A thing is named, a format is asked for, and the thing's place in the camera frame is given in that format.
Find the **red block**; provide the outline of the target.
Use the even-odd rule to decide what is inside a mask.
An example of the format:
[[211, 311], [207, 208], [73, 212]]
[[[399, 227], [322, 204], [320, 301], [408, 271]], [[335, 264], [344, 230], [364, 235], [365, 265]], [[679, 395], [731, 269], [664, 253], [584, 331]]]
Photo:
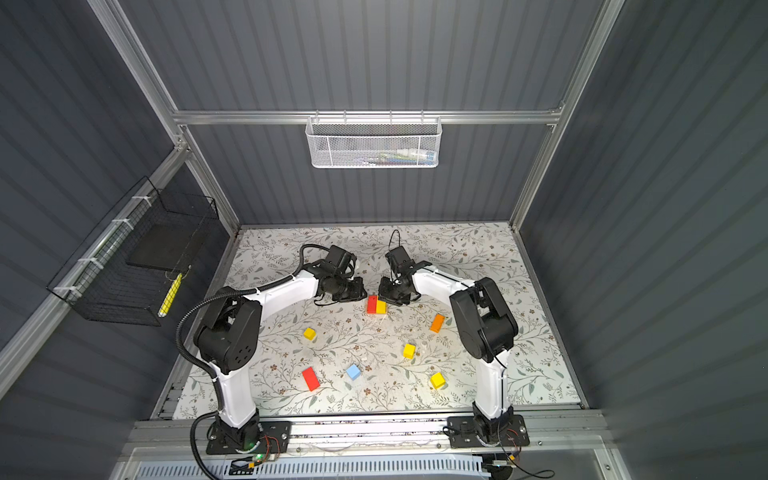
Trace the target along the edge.
[[302, 377], [306, 383], [306, 386], [310, 392], [317, 390], [320, 387], [320, 381], [316, 372], [312, 367], [308, 367], [302, 371]]
[[366, 313], [371, 315], [378, 313], [378, 297], [376, 295], [370, 295], [367, 297]]

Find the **light blue cube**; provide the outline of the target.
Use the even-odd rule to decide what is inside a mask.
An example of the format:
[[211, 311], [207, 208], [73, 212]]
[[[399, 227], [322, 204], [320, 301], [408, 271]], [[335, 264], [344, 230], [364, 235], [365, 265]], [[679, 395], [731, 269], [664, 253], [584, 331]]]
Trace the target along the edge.
[[361, 375], [361, 371], [356, 365], [350, 365], [346, 369], [346, 374], [351, 380], [356, 380]]

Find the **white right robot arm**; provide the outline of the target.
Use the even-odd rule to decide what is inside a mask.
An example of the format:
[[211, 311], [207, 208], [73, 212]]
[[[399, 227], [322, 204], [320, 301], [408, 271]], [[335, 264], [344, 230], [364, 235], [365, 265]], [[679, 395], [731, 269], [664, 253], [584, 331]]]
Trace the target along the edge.
[[514, 413], [506, 382], [519, 328], [496, 283], [488, 277], [461, 279], [420, 262], [379, 284], [379, 296], [390, 305], [408, 305], [424, 295], [451, 308], [461, 343], [474, 359], [477, 387], [467, 418], [474, 434], [465, 439], [455, 436], [454, 443], [459, 448], [528, 446], [524, 422]]

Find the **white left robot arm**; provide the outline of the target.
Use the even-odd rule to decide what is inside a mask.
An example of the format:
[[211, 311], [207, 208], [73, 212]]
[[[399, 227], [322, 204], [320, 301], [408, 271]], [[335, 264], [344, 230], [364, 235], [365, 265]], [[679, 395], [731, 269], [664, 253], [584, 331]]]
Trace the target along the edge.
[[334, 303], [358, 302], [367, 297], [363, 279], [302, 270], [263, 287], [220, 289], [192, 311], [204, 314], [194, 333], [196, 354], [182, 340], [179, 353], [206, 373], [213, 382], [216, 409], [200, 416], [210, 418], [206, 433], [208, 455], [270, 455], [287, 449], [288, 422], [261, 425], [252, 397], [249, 369], [257, 352], [266, 318], [305, 300], [330, 295]]

